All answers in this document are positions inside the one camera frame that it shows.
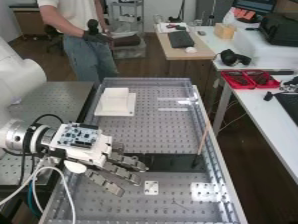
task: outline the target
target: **white wall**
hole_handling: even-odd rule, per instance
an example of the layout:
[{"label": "white wall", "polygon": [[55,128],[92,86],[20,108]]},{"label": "white wall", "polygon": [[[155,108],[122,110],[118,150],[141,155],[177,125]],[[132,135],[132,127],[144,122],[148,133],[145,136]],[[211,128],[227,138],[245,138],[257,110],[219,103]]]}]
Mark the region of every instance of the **white wall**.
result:
[{"label": "white wall", "polygon": [[15,40],[22,35],[16,17],[6,0],[0,0],[0,36],[8,42]]},{"label": "white wall", "polygon": [[[145,1],[145,32],[155,32],[153,16],[159,14],[159,15],[163,15],[165,19],[168,19],[168,17],[171,16],[177,17],[183,0],[144,0],[144,1]],[[133,14],[133,11],[129,9],[125,9],[124,7],[124,13]],[[185,1],[184,15],[185,15],[185,22],[195,20],[196,0]]]}]

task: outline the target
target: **computer monitor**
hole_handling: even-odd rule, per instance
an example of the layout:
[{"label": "computer monitor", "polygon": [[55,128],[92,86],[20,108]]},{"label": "computer monitor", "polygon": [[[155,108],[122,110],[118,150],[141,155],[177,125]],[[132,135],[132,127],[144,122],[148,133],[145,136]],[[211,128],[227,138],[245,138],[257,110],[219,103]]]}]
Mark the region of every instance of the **computer monitor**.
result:
[{"label": "computer monitor", "polygon": [[273,12],[276,5],[276,0],[235,0],[233,3],[236,8],[256,11],[260,15]]}]

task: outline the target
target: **mouse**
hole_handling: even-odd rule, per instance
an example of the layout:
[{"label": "mouse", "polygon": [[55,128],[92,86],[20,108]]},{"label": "mouse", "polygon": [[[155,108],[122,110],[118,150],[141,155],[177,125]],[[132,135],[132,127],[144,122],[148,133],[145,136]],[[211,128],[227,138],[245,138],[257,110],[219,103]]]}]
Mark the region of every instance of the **mouse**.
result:
[{"label": "mouse", "polygon": [[187,51],[187,53],[191,53],[191,54],[195,54],[195,53],[199,52],[199,50],[197,50],[195,47],[188,47],[188,48],[185,49],[185,51]]}]

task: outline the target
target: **white cloth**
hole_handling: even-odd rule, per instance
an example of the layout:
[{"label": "white cloth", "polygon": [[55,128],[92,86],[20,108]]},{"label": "white cloth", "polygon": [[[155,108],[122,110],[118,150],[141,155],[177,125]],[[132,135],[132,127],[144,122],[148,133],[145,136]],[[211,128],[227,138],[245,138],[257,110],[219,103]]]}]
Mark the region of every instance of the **white cloth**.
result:
[{"label": "white cloth", "polygon": [[91,19],[99,21],[95,0],[38,0],[38,3],[39,6],[56,7],[63,17],[83,30],[88,30],[87,23]]}]

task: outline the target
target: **small metal block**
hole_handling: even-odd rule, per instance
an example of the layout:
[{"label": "small metal block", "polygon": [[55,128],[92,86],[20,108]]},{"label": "small metal block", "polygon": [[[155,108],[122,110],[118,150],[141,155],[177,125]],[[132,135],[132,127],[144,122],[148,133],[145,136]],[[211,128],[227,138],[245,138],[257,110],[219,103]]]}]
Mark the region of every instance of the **small metal block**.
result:
[{"label": "small metal block", "polygon": [[144,194],[159,195],[159,181],[145,181]]}]

